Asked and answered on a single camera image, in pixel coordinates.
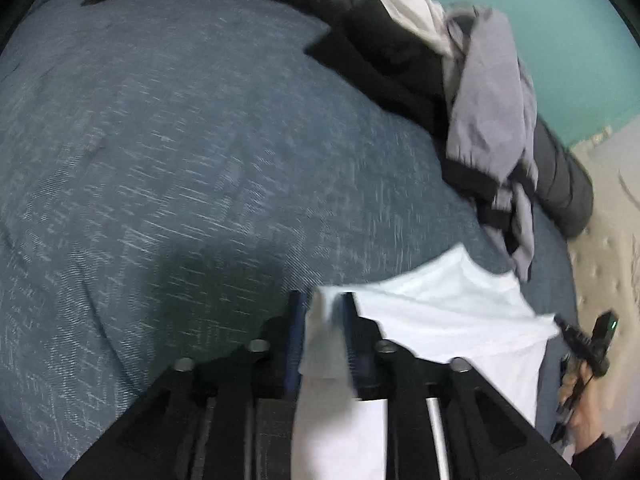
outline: white fabric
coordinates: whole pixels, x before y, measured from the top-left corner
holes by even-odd
[[[302,388],[292,441],[292,478],[382,480],[386,402],[353,398],[342,329],[332,304],[353,291],[360,315],[383,335],[438,362],[462,356],[532,424],[552,316],[537,317],[510,272],[488,273],[462,245],[412,272],[369,285],[322,286],[306,316]]]
[[[436,0],[380,0],[398,25],[421,38],[432,50],[453,57],[445,12]]]

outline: gray jacket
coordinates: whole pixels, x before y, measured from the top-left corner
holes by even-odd
[[[465,20],[473,20],[472,27],[465,27]],[[518,276],[528,280],[534,254],[531,200],[538,180],[533,85],[503,13],[457,9],[447,26],[458,55],[443,61],[450,111],[443,177],[476,199],[479,221],[510,256]]]

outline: black sleeve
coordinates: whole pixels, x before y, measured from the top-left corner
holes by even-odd
[[[601,435],[583,452],[574,455],[571,467],[582,480],[602,480],[616,461],[616,453],[610,438]]]
[[[540,116],[533,132],[533,157],[538,167],[538,202],[564,238],[577,237],[593,212],[593,185]]]
[[[380,0],[353,7],[305,52],[385,110],[447,139],[442,57],[398,25]]]

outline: screw head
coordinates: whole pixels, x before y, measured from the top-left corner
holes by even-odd
[[[389,339],[381,339],[373,348],[379,354],[392,354],[398,349],[398,346],[393,341],[389,341]]]
[[[174,370],[177,372],[191,372],[196,367],[196,361],[190,357],[181,357],[174,363]]]
[[[469,370],[471,370],[471,368],[473,368],[469,363],[469,361],[467,361],[466,359],[463,359],[462,357],[454,357],[450,361],[449,366],[454,372],[460,372],[460,373],[468,372]]]
[[[271,345],[266,339],[252,339],[246,346],[246,349],[251,353],[264,353],[268,352]]]

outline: clothing pile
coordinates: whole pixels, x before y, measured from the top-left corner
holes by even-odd
[[[507,17],[479,6],[445,10],[434,0],[363,0],[307,52],[443,140],[443,179],[475,200],[480,223],[528,280],[539,174],[535,145],[545,146],[538,158],[548,171],[549,147],[557,141],[537,118],[533,84]],[[564,155],[584,188],[586,222],[591,184]],[[546,200],[547,178],[538,197],[561,217]],[[576,223],[563,226],[564,234],[578,234],[584,224]]]
[[[534,255],[533,200],[565,238],[584,229],[591,181],[537,115],[503,13],[434,0],[283,1],[333,27],[310,56],[442,140],[443,179],[473,198],[522,280]]]

